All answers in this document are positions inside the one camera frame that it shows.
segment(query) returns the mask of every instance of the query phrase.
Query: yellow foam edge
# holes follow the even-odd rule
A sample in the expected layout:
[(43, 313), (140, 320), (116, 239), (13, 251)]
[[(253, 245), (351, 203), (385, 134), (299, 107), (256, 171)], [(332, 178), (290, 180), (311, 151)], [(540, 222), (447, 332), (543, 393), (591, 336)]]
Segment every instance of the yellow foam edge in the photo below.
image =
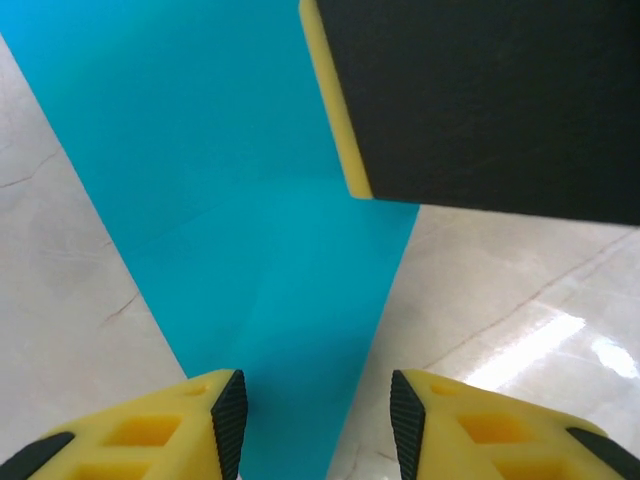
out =
[(318, 6), (315, 0), (301, 0), (299, 8), (302, 28), (349, 193), (356, 198), (373, 198)]

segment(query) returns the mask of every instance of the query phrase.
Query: teal plastic sheet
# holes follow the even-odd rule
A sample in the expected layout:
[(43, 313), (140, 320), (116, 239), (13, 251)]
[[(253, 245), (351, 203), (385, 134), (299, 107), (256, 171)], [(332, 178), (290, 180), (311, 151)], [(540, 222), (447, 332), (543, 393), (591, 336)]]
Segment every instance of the teal plastic sheet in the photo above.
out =
[(323, 479), (417, 207), (349, 197), (297, 3), (0, 0), (0, 31), (186, 374), (244, 369), (243, 478)]

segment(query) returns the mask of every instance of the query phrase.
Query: floor crack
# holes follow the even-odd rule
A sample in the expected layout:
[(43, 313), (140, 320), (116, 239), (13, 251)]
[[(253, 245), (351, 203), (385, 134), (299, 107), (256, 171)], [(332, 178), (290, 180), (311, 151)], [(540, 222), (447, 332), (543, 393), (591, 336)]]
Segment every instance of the floor crack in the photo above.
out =
[(131, 297), (131, 300), (129, 300), (127, 303), (125, 303), (122, 307), (120, 307), (117, 311), (113, 312), (111, 315), (109, 315), (107, 318), (105, 318), (102, 323), (100, 324), (100, 326), (104, 326), (106, 324), (108, 324), (109, 322), (111, 322), (114, 318), (116, 318), (118, 315), (120, 315), (122, 312), (124, 312), (129, 305), (131, 305), (133, 303), (133, 301), (138, 298), (140, 296), (140, 292), (136, 292), (136, 294)]
[(56, 151), (53, 152), (51, 155), (48, 155), (47, 158), (45, 158), (44, 160), (42, 160), (38, 164), (38, 166), (33, 170), (33, 172), (31, 172), (31, 174), (27, 175), (26, 177), (19, 178), (18, 180), (14, 180), (14, 181), (9, 182), (9, 183), (4, 183), (4, 184), (0, 185), (0, 188), (11, 187), (13, 185), (18, 185), (19, 183), (24, 183), (24, 182), (26, 182), (28, 180), (31, 180), (36, 175), (36, 173), (38, 173), (38, 170), (40, 170), (44, 166), (45, 163), (47, 163), (49, 160), (51, 160), (53, 157), (55, 157), (60, 152), (61, 149), (62, 149), (62, 147), (56, 148)]

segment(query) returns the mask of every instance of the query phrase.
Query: yellow plastic part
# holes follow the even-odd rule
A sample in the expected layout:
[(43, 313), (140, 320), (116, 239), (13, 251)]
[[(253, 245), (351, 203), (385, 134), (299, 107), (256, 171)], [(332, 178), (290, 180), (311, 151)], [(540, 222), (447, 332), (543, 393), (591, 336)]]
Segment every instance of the yellow plastic part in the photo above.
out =
[(373, 198), (315, 0), (301, 0), (300, 17), (349, 192), (356, 198)]
[(219, 370), (61, 425), (76, 437), (29, 480), (221, 480), (211, 407)]
[(419, 370), (402, 372), (426, 410), (417, 480), (619, 480), (566, 432), (606, 435), (571, 415)]

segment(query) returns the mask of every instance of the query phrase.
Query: marble floor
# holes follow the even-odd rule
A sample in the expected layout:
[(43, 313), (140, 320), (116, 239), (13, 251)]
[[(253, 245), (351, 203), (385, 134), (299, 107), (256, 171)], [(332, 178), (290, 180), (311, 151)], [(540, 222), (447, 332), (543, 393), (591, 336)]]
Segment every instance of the marble floor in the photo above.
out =
[[(586, 417), (640, 455), (638, 312), (636, 228), (424, 207), (329, 478), (400, 478), (394, 368)], [(0, 461), (183, 379), (1, 40), (0, 318)]]

